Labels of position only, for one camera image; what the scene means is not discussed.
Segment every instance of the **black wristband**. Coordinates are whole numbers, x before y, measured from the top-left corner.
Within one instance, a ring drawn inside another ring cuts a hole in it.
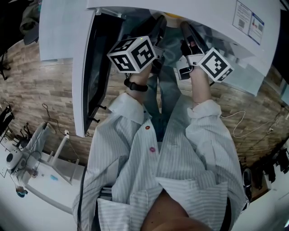
[[[125,79],[124,84],[132,91],[146,92],[148,90],[147,85],[141,86],[141,85],[138,85],[136,83],[132,83],[132,82],[130,82],[129,78]]]

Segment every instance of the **white cable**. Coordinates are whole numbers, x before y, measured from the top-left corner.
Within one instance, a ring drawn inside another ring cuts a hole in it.
[[[247,133],[247,134],[244,134],[244,135],[242,135],[242,136],[235,136],[235,129],[236,129],[236,128],[239,126],[239,124],[243,121],[243,119],[244,119],[244,117],[245,117],[245,114],[246,114],[246,111],[244,111],[244,110],[243,110],[243,111],[237,111],[236,113],[234,113],[234,114],[232,114],[232,115],[229,115],[229,116],[221,116],[222,118],[229,118],[229,117],[234,116],[234,115],[236,115],[236,114],[238,114],[238,113],[240,113],[240,112],[244,112],[244,115],[243,115],[242,119],[240,120],[240,122],[236,125],[236,127],[235,127],[234,130],[233,130],[233,137],[235,137],[235,138],[242,138],[242,137],[244,137],[244,136],[246,136],[246,135],[249,135],[250,133],[258,130],[258,129],[261,128],[262,126],[264,126],[264,125],[266,125],[266,124],[268,124],[268,123],[270,123],[270,122],[272,122],[272,121],[274,121],[274,120],[276,120],[276,122],[271,125],[271,127],[268,129],[267,134],[270,134],[270,133],[271,133],[273,125],[275,125],[275,127],[278,126],[278,122],[279,122],[279,118],[280,118],[279,114],[278,114],[274,119],[272,119],[272,120],[270,120],[270,121],[268,121],[268,122],[260,125],[259,127],[253,129],[251,132],[249,132],[249,133]]]

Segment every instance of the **wooden floor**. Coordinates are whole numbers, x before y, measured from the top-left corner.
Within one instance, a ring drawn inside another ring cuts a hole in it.
[[[11,67],[9,78],[4,81],[0,78],[0,103],[5,105],[3,100],[7,100],[13,108],[15,120],[10,123],[14,133],[19,134],[19,130],[28,122],[31,130],[42,122],[47,121],[46,110],[42,107],[48,105],[52,118],[59,121],[62,132],[68,129],[71,134],[75,134],[75,125],[72,106],[72,64],[69,61],[40,62],[39,45],[31,44],[24,46],[23,42],[15,44],[9,49],[6,56],[6,63]],[[274,76],[274,69],[269,72],[270,78]],[[112,70],[107,89],[107,95],[103,106],[124,92],[124,76]],[[184,94],[190,94],[189,84],[181,84],[180,89]],[[246,111],[243,122],[235,130],[237,136],[250,132],[255,127],[274,119],[281,111],[280,97],[266,83],[263,83],[257,97],[225,86],[214,84],[211,87],[213,99],[221,105],[223,116],[228,116],[240,110]],[[233,138],[241,162],[246,157],[247,165],[250,166],[260,157],[271,152],[277,143],[289,135],[289,123],[285,120],[288,107],[281,111],[278,127],[273,127],[273,131],[267,134],[269,127],[274,121],[264,125],[259,130],[243,138]],[[102,121],[107,117],[108,111],[99,110],[97,119]],[[227,119],[222,119],[229,131],[232,133],[236,124],[240,121],[242,113]],[[44,150],[56,151],[63,135],[57,129],[55,121],[51,124],[57,130],[57,135],[51,135],[46,142]],[[92,136],[96,124],[93,123],[89,133]],[[72,144],[76,152],[80,155],[81,162],[86,162],[89,156],[91,137],[80,138],[71,136]],[[67,143],[61,155],[74,160],[75,154]]]

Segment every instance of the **skin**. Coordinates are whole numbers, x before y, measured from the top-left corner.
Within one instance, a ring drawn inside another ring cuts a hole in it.
[[[133,74],[131,82],[145,86],[149,79],[151,65],[139,74]],[[210,85],[207,74],[200,68],[195,67],[190,73],[192,84],[192,105],[211,99]],[[126,93],[143,104],[145,92],[131,91],[126,88]],[[212,231],[204,223],[189,218],[183,207],[173,200],[170,195],[163,190],[148,212],[141,231]]]

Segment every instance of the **person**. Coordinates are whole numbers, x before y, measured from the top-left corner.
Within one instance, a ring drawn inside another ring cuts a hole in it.
[[[26,163],[31,156],[37,160],[41,158],[41,152],[43,150],[46,138],[50,133],[56,134],[56,131],[49,123],[42,122],[38,126],[29,143],[22,150],[22,155],[26,159]],[[6,160],[9,162],[12,160],[12,158],[13,154],[10,153]],[[10,176],[15,183],[16,193],[19,197],[25,197],[25,195],[28,193],[28,191],[24,189],[25,186],[28,184],[31,177],[36,178],[37,175],[38,172],[27,164],[24,168],[16,167],[13,170]]]
[[[109,106],[89,154],[81,228],[106,231],[230,230],[244,206],[242,175],[232,137],[212,100],[208,76],[190,73],[192,97],[181,94],[171,67],[149,78],[132,74],[129,88]],[[159,80],[162,113],[156,100]],[[110,167],[117,163],[117,179]],[[112,186],[111,201],[99,198]],[[80,196],[73,203],[77,220]]]

